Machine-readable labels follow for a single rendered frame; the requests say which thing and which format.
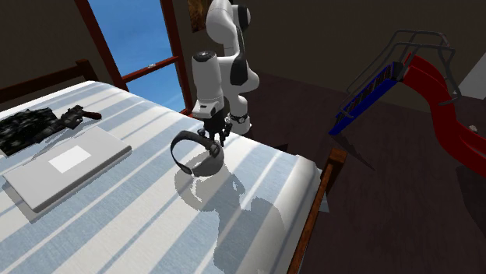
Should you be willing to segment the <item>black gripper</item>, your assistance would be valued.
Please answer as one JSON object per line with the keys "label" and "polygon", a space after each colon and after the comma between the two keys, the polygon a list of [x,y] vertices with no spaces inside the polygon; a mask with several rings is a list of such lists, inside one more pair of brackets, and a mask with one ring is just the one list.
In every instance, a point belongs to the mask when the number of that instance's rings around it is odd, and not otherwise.
{"label": "black gripper", "polygon": [[210,134],[219,134],[220,145],[224,147],[224,141],[230,135],[232,129],[232,123],[229,117],[224,114],[224,110],[221,109],[215,112],[209,119],[204,120],[204,128],[198,129],[197,133],[202,137],[208,137]]}

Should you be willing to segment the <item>black headphones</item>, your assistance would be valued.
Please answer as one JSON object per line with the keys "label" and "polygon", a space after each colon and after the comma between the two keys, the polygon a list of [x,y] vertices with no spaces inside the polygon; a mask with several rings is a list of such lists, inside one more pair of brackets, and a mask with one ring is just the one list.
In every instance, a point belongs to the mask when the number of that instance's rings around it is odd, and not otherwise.
{"label": "black headphones", "polygon": [[[176,160],[173,154],[173,148],[180,141],[193,141],[205,148],[205,152],[199,153],[197,156],[191,158],[187,164],[188,166]],[[172,140],[170,146],[171,156],[175,164],[188,175],[193,177],[210,177],[217,174],[224,165],[224,150],[223,147],[211,138],[202,137],[198,133],[190,131],[180,131]]]}

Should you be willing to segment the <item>red-framed window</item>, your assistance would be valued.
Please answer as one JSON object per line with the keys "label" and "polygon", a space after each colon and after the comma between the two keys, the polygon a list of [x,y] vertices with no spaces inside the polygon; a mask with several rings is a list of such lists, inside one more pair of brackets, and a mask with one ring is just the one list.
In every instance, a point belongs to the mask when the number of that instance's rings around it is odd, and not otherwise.
{"label": "red-framed window", "polygon": [[191,103],[171,0],[75,0],[113,85],[186,112]]}

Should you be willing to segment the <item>black toy pistol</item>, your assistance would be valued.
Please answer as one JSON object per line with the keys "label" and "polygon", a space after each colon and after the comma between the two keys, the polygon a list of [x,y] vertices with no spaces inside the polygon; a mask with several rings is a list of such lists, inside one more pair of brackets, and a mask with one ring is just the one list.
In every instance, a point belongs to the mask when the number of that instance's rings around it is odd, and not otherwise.
{"label": "black toy pistol", "polygon": [[70,129],[75,129],[81,124],[83,118],[90,118],[93,120],[100,120],[102,115],[97,112],[84,111],[83,107],[76,105],[69,108],[60,118],[61,123]]}

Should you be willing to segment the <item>grey closed laptop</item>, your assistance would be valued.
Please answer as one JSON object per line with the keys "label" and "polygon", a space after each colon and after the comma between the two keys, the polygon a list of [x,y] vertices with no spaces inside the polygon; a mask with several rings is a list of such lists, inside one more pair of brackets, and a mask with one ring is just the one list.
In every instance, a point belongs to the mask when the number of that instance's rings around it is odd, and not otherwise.
{"label": "grey closed laptop", "polygon": [[94,127],[7,172],[4,178],[38,213],[131,151],[129,144]]}

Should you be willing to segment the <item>black camouflage cloth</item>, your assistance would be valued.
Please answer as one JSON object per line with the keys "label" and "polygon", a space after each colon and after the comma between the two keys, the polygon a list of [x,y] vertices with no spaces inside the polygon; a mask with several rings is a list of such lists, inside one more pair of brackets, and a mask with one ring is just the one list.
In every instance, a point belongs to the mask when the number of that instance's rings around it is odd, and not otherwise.
{"label": "black camouflage cloth", "polygon": [[0,121],[0,151],[11,156],[64,128],[49,107],[20,111]]}

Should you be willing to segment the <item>red and blue playground slide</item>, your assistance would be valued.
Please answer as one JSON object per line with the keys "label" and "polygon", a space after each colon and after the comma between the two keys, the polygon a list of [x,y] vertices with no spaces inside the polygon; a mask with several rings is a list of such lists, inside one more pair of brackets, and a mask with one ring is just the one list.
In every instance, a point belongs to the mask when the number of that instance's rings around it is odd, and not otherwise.
{"label": "red and blue playground slide", "polygon": [[330,135],[338,135],[397,83],[427,102],[436,139],[462,165],[486,177],[486,138],[456,119],[454,103],[462,98],[450,64],[456,50],[445,34],[429,30],[396,30],[375,57],[380,65],[339,105]]}

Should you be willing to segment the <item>striped bed with wooden frame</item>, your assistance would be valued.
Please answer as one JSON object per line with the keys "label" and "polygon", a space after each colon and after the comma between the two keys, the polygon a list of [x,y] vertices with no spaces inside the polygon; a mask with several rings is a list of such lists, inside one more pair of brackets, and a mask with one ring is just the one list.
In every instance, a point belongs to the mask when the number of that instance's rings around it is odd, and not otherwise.
{"label": "striped bed with wooden frame", "polygon": [[[26,104],[102,115],[0,156],[0,274],[287,274],[320,185],[302,156],[231,135],[222,170],[195,178],[171,140],[201,123],[106,83],[88,81]],[[132,151],[45,212],[4,174],[99,127]],[[205,152],[183,141],[180,163]]]}

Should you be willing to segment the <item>brown wall picture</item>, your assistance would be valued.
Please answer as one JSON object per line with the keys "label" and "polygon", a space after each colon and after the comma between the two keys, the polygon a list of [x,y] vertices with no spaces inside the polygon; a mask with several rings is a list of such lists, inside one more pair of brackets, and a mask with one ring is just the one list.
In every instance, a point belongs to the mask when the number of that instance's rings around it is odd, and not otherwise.
{"label": "brown wall picture", "polygon": [[192,32],[206,28],[206,17],[213,0],[187,0]]}

